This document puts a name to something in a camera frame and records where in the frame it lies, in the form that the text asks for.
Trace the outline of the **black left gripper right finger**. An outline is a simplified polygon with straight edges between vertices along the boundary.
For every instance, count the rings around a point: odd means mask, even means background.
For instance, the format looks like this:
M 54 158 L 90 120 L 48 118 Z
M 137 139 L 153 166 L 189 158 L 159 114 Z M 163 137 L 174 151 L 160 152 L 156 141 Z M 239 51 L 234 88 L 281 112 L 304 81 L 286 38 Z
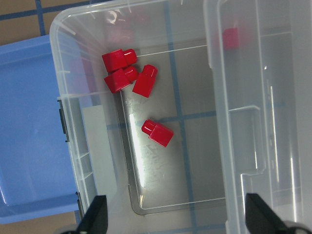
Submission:
M 245 224 L 251 234 L 295 234 L 297 227 L 287 227 L 256 193 L 245 198 Z

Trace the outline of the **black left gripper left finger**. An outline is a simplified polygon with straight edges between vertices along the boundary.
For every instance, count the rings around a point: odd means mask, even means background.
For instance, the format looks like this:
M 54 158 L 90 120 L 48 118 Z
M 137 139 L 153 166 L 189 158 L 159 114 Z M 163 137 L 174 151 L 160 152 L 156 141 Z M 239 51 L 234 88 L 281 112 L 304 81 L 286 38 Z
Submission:
M 108 230 L 107 197 L 97 195 L 76 229 L 77 234 L 106 234 Z

